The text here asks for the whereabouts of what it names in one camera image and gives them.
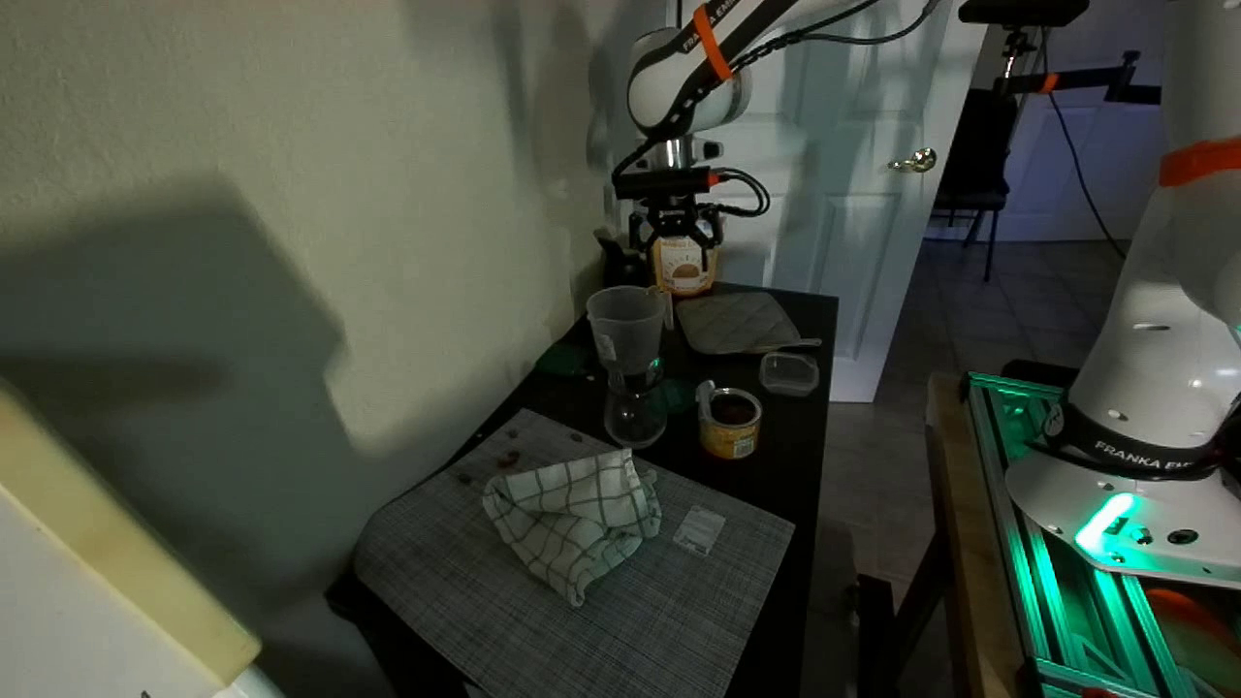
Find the white wall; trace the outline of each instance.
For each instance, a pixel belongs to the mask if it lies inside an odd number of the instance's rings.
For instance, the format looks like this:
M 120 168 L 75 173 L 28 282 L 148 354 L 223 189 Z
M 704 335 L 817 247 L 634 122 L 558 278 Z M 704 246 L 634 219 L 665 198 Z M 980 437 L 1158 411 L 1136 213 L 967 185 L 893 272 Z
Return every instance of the white wall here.
M 1175 4 L 1158 0 L 1092 0 L 1069 26 L 1049 31 L 1049 65 L 1118 65 L 1126 52 L 1139 52 L 1136 85 L 1158 85 L 1164 26 L 1172 7 Z M 989 85 L 1000 65 L 1005 31 L 991 26 L 977 58 L 977 85 Z M 1082 153 L 1092 202 L 1114 235 L 1126 239 L 1133 235 L 1136 219 L 1157 189 L 1164 122 L 1158 106 L 1114 106 L 1102 100 L 1102 93 L 1106 91 L 1067 91 L 1058 93 L 1058 106 Z M 1075 180 L 1058 122 L 1043 96 L 1029 96 L 1029 109 L 1021 113 L 1008 157 L 1008 185 L 1013 195 L 1000 219 L 1000 239 L 1102 239 Z
M 276 648 L 291 693 L 368 684 L 323 582 L 575 319 L 622 63 L 656 17 L 0 7 L 0 375 Z

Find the door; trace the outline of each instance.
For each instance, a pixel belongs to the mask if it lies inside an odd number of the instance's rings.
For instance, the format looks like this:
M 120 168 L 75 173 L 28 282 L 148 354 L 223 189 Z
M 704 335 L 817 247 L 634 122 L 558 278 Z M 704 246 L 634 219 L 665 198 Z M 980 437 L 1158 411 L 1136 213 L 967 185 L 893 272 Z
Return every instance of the door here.
M 834 35 L 888 35 L 920 12 L 923 0 L 871 4 Z M 837 299 L 834 402 L 881 389 L 980 35 L 938 0 L 901 41 L 802 41 L 756 65 L 747 115 L 717 135 L 777 202 L 766 219 L 730 220 L 722 277 Z M 911 153 L 933 163 L 896 172 Z

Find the floor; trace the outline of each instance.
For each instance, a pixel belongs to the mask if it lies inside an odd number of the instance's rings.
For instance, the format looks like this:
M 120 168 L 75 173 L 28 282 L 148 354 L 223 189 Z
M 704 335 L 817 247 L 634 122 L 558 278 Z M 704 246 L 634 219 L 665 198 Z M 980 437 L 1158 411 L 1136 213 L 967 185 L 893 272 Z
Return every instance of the floor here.
M 980 246 L 923 246 L 881 400 L 830 411 L 806 648 L 822 663 L 806 663 L 802 693 L 854 693 L 845 590 L 871 573 L 893 582 L 901 600 L 932 538 L 928 375 L 995 371 L 1013 357 L 1082 365 L 1120 272 L 1109 246 L 1000 246 L 991 278 L 980 282 L 980 257 Z M 941 613 L 905 670 L 905 693 L 952 693 Z

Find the dish towel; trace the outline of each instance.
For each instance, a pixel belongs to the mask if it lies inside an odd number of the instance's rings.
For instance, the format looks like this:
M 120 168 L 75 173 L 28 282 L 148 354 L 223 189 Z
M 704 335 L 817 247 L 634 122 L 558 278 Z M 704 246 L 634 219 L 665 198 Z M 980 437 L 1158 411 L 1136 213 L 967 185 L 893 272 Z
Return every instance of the dish towel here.
M 575 608 L 597 579 L 660 535 L 660 500 L 633 451 L 491 476 L 479 509 L 516 560 Z

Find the mug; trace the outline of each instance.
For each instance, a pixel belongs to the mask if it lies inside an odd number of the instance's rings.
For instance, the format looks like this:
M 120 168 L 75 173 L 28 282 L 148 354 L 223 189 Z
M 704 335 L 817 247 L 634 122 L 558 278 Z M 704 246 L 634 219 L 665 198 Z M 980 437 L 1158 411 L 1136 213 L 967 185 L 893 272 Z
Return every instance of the mug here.
M 699 447 L 712 458 L 740 463 L 761 447 L 762 402 L 740 389 L 699 383 Z

